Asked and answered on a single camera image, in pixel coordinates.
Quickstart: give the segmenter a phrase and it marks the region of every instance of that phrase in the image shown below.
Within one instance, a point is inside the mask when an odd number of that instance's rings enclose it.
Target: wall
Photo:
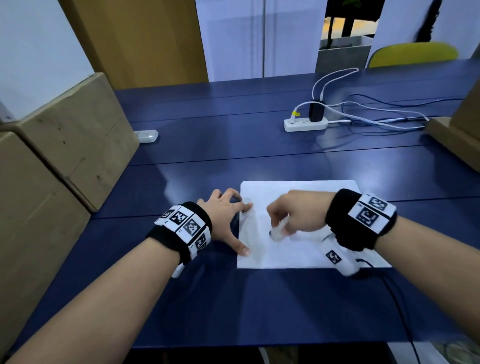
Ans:
[[[94,73],[57,0],[0,2],[0,120],[20,120]]]
[[[391,44],[409,43],[423,24],[432,0],[386,0],[369,57]],[[470,58],[480,42],[480,1],[443,0],[433,26],[432,41],[456,47],[458,57]]]
[[[315,72],[327,0],[266,0],[265,77]]]
[[[60,0],[115,89],[208,81],[195,0]]]
[[[196,0],[208,80],[263,74],[263,0]]]

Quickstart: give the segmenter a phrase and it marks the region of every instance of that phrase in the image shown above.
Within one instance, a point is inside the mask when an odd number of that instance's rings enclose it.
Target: table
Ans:
[[[325,100],[338,102],[352,93],[405,103],[464,97],[479,76],[476,60],[362,70],[330,84]],[[386,133],[346,125],[283,130],[283,119],[311,98],[318,78],[119,91],[134,130],[157,129],[159,140],[140,146],[13,349],[139,244],[168,207],[206,198],[214,188],[239,189],[243,180],[354,179],[362,191],[394,201],[401,215],[480,248],[480,175],[422,131]],[[449,101],[415,109],[451,115],[458,105]],[[352,107],[348,112],[382,117]],[[380,272],[399,297],[414,340],[461,336],[393,269],[369,271],[361,279],[332,269],[236,269],[233,252],[214,242],[169,282],[134,347],[406,341]]]

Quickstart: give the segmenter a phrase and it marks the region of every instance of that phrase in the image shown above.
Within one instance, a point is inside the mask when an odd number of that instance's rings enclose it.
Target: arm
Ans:
[[[290,215],[285,235],[325,226],[335,193],[290,191],[267,207],[272,226]],[[375,250],[480,343],[480,251],[398,217]]]
[[[399,217],[375,250],[480,343],[480,251]]]
[[[197,204],[212,221],[212,240],[240,255],[249,249],[230,230],[239,211],[252,204],[228,189]],[[180,262],[179,253],[147,238],[53,316],[8,361],[15,363],[121,363]]]

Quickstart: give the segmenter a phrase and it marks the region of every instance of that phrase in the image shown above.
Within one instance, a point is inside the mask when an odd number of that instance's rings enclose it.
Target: forearm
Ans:
[[[180,256],[146,239],[51,318],[10,363],[121,363]]]
[[[399,217],[375,250],[480,342],[480,251]]]

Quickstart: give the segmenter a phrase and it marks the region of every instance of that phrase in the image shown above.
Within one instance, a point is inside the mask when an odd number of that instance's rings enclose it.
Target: planter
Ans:
[[[316,72],[329,73],[350,67],[364,68],[373,39],[367,36],[334,38],[330,49],[318,51]],[[326,46],[322,39],[320,48]]]

